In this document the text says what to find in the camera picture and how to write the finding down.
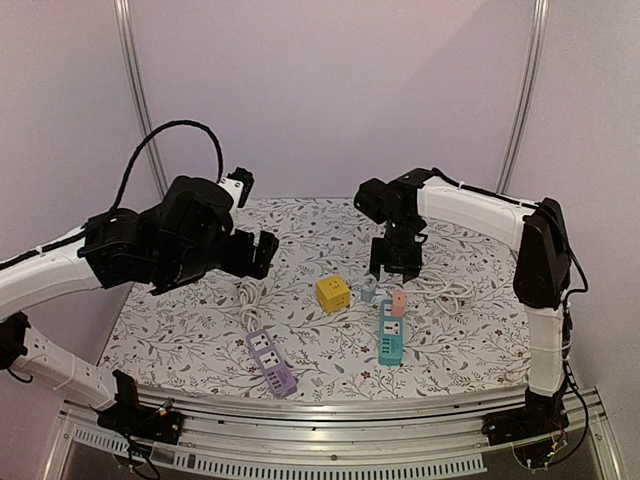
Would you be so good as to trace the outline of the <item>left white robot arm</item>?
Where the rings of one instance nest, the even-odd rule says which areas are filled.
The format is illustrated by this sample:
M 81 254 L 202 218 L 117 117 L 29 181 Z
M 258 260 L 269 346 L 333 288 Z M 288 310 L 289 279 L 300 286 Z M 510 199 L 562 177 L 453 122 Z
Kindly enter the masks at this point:
M 159 204 L 136 212 L 114 207 L 51 244 L 1 265 L 1 367 L 42 380 L 67 398 L 108 410 L 128 434 L 148 426 L 136 383 L 79 359 L 51 342 L 27 309 L 68 294 L 128 283 L 161 295 L 220 270 L 261 280 L 279 246 L 269 232 L 240 230 L 252 175 L 241 168 L 217 182 L 180 176 Z

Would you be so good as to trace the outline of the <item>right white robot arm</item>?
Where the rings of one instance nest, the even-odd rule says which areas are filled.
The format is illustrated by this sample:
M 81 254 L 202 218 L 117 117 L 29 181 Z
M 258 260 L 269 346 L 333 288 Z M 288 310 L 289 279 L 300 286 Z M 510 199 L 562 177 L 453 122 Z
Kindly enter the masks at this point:
M 517 200 L 455 181 L 439 169 L 413 169 L 385 183 L 377 178 L 362 183 L 356 209 L 376 224 L 383 236 L 372 241 L 369 272 L 401 275 L 408 282 L 423 268 L 422 245 L 430 220 L 444 220 L 497 240 L 515 253 L 513 290 L 523 305 L 530 328 L 530 393 L 539 396 L 517 415 L 517 427 L 537 436 L 556 417 L 547 398 L 558 394 L 565 381 L 566 339 L 572 259 L 559 203 Z

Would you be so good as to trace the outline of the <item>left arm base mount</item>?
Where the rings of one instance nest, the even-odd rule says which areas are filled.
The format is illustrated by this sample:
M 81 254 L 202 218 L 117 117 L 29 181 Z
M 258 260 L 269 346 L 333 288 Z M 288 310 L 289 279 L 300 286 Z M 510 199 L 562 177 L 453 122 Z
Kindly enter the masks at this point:
M 169 445 L 177 445 L 185 416 L 174 408 L 175 400 L 167 398 L 159 406 L 145 406 L 138 396 L 136 381 L 120 370 L 113 371 L 116 380 L 115 403 L 95 410 L 100 427 L 122 437 L 135 437 Z

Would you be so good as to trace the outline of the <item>pink plug adapter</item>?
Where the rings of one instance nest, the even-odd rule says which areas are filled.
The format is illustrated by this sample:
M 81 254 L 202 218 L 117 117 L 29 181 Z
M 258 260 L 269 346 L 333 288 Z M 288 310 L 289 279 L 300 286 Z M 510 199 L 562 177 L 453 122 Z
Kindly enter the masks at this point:
M 402 318 L 406 309 L 406 294 L 397 291 L 392 296 L 391 316 L 394 318 Z

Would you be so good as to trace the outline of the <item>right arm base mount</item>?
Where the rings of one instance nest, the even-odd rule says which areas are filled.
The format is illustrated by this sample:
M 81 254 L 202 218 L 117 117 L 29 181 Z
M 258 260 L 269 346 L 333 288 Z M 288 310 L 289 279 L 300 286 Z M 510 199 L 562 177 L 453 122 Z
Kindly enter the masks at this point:
M 564 395 L 564 390 L 544 396 L 527 388 L 523 406 L 484 415 L 481 433 L 494 446 L 565 429 L 569 418 Z

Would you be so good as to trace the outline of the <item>teal power strip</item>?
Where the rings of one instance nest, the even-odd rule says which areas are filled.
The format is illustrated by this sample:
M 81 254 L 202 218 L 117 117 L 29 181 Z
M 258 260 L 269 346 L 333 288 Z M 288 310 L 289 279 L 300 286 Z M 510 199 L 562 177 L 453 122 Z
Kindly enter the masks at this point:
M 393 317 L 392 301 L 380 303 L 378 363 L 382 366 L 399 367 L 403 361 L 404 324 L 399 317 Z

